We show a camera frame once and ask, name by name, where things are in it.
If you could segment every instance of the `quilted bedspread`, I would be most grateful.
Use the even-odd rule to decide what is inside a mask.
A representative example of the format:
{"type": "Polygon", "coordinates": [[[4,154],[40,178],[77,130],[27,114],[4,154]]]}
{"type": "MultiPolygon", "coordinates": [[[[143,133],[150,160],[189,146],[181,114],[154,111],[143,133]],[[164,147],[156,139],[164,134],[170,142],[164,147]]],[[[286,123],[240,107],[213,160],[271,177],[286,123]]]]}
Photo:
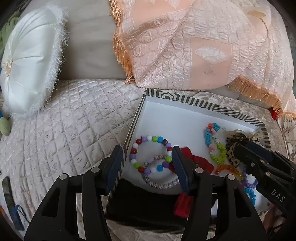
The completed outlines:
{"type": "MultiPolygon", "coordinates": [[[[83,174],[99,165],[115,145],[124,143],[143,92],[143,88],[125,85],[123,81],[59,81],[44,110],[27,119],[12,120],[11,134],[2,136],[0,142],[0,179],[10,177],[15,203],[25,209],[29,219],[61,173],[83,174]]],[[[179,93],[239,110],[263,121],[272,149],[287,155],[280,128],[268,110],[207,92],[179,93]]],[[[2,186],[0,205],[8,213],[2,186]]],[[[80,194],[77,213],[79,234],[85,238],[80,194]]],[[[181,238],[181,234],[141,231],[110,220],[107,223],[113,240],[181,238]]]]}

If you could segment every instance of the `green plush toy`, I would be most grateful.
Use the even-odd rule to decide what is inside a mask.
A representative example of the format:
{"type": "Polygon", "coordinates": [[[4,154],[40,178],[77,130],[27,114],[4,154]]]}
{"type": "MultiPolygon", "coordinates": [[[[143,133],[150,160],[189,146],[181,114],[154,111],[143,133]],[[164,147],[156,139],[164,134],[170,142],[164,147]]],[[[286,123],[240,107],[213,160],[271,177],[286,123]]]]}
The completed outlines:
{"type": "Polygon", "coordinates": [[[2,133],[2,135],[5,135],[5,136],[8,136],[11,132],[11,126],[8,120],[6,120],[3,117],[3,114],[1,111],[0,111],[0,132],[2,133]]]}

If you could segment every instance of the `silver bolt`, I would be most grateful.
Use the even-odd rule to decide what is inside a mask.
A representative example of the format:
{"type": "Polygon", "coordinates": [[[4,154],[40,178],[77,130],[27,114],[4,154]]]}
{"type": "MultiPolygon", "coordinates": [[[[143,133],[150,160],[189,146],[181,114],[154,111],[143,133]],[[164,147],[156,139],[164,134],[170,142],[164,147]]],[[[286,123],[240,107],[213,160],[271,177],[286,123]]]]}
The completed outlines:
{"type": "Polygon", "coordinates": [[[232,174],[228,174],[228,175],[227,175],[227,178],[228,178],[229,180],[233,181],[233,180],[235,179],[235,176],[232,175],[232,174]]]}
{"type": "Polygon", "coordinates": [[[99,167],[93,167],[93,168],[91,169],[91,171],[92,171],[93,173],[96,173],[96,172],[100,171],[100,168],[99,168],[99,167]]]}
{"type": "Polygon", "coordinates": [[[67,178],[67,174],[66,174],[66,173],[63,173],[63,174],[61,174],[61,175],[59,176],[59,178],[60,178],[61,180],[64,180],[64,179],[67,178]]]}
{"type": "Polygon", "coordinates": [[[203,169],[202,169],[201,167],[197,167],[197,168],[195,169],[195,171],[196,171],[197,173],[203,173],[203,169]]]}

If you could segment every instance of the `fringe tassel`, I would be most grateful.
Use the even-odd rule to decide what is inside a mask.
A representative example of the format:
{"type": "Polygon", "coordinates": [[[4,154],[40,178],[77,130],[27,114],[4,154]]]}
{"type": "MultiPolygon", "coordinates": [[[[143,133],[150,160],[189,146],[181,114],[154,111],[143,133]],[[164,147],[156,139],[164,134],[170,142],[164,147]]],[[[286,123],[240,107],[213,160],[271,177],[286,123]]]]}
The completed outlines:
{"type": "Polygon", "coordinates": [[[125,83],[133,83],[135,82],[135,78],[133,77],[133,68],[131,65],[131,59],[126,51],[126,48],[122,42],[122,39],[119,34],[120,24],[122,23],[123,18],[123,10],[121,9],[120,4],[117,0],[109,0],[110,2],[110,11],[113,19],[118,26],[113,35],[113,48],[115,52],[115,56],[117,57],[117,61],[121,63],[125,73],[126,80],[125,83]]]}
{"type": "Polygon", "coordinates": [[[274,93],[270,93],[265,88],[258,87],[243,75],[236,77],[228,87],[241,93],[243,96],[249,97],[250,99],[258,99],[265,104],[272,106],[277,116],[296,118],[296,113],[284,112],[281,101],[274,93]]]}

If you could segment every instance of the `white satin pillow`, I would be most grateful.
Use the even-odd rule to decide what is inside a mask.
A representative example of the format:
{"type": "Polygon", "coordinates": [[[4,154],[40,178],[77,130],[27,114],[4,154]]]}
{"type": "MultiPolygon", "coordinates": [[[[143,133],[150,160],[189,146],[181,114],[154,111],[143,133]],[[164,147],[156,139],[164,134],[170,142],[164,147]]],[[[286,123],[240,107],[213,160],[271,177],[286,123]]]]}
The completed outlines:
{"type": "Polygon", "coordinates": [[[6,43],[0,84],[9,110],[30,115],[43,107],[57,80],[66,13],[54,5],[31,11],[6,43]]]}

